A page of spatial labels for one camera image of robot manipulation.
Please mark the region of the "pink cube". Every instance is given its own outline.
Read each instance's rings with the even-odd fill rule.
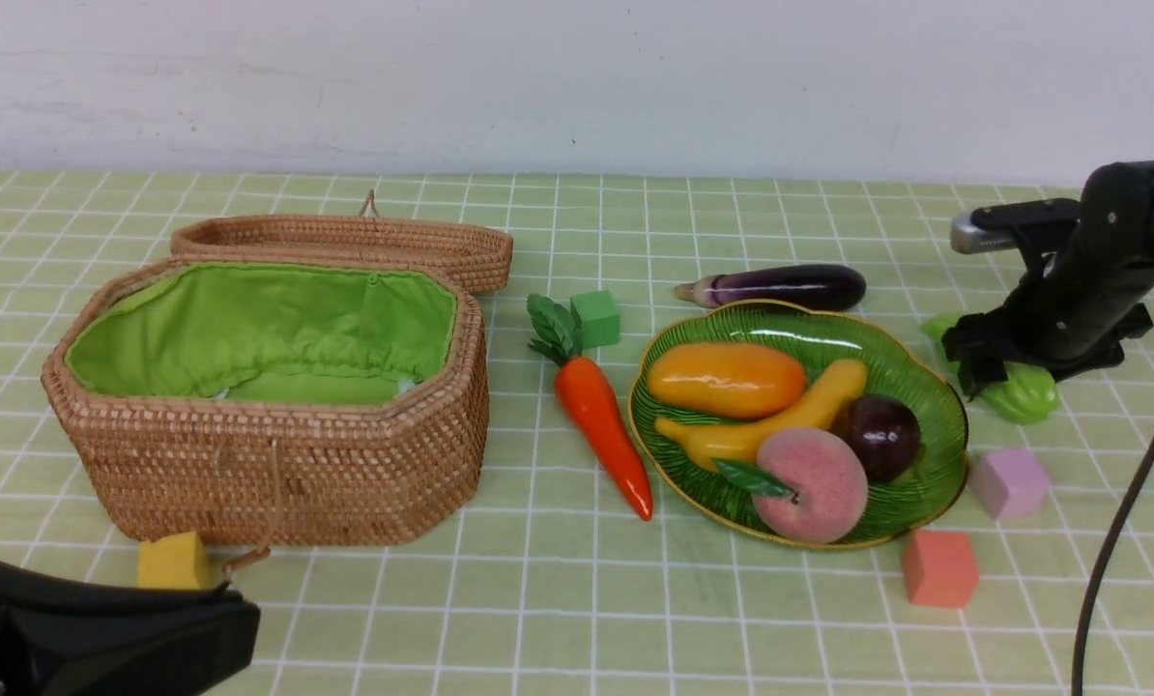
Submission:
[[[999,449],[976,464],[967,486],[999,521],[1035,512],[1050,494],[1050,476],[1027,449]]]
[[[916,530],[901,564],[909,603],[927,607],[965,608],[980,583],[972,540],[962,532]]]

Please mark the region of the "plum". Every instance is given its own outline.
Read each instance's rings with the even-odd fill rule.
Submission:
[[[885,394],[865,394],[848,402],[830,432],[852,447],[869,484],[899,479],[921,454],[921,424],[904,402]]]

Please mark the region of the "table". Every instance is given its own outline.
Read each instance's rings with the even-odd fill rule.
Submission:
[[[635,518],[526,349],[525,295],[610,290],[624,336],[593,357],[624,396],[644,347],[700,309],[670,287],[705,274],[837,261],[867,277],[854,313],[941,365],[919,323],[988,309],[1022,270],[960,256],[967,208],[1077,190],[905,181],[622,175],[285,175],[0,172],[0,559],[132,585],[136,546],[110,525],[47,409],[39,366],[88,297],[205,217],[384,216],[505,229],[508,287],[484,299],[493,422],[470,506],[392,549],[277,549],[238,576],[263,607],[250,669],[215,693],[914,696],[1063,691],[1086,577],[1154,427],[1154,330],[1115,371],[1062,388],[1021,428],[974,402],[972,455],[1029,447],[1044,509],[996,524],[966,494],[936,529],[969,534],[982,585],[966,611],[914,607],[904,541],[803,554],[740,537],[657,485]],[[1154,317],[1154,294],[1148,300]],[[213,549],[216,561],[237,551]],[[1154,472],[1100,594],[1088,682],[1154,690]]]

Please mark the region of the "green cube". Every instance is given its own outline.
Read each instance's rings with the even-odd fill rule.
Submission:
[[[621,342],[621,308],[609,291],[574,294],[569,305],[580,320],[583,347],[601,349]]]

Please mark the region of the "leaf-shaped plate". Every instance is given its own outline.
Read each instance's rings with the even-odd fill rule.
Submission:
[[[841,540],[812,545],[780,537],[759,519],[749,493],[698,467],[653,425],[658,416],[684,424],[719,422],[710,414],[664,405],[646,388],[647,371],[666,351],[705,340],[744,340],[780,349],[805,366],[810,382],[838,358],[860,358],[869,368],[865,392],[893,396],[916,413],[926,457],[901,480],[870,485],[865,514]],[[852,314],[811,312],[779,300],[724,305],[661,330],[646,349],[629,394],[628,419],[647,458],[684,501],[737,532],[802,549],[864,549],[930,524],[960,497],[971,472],[967,411],[943,376],[870,322]]]

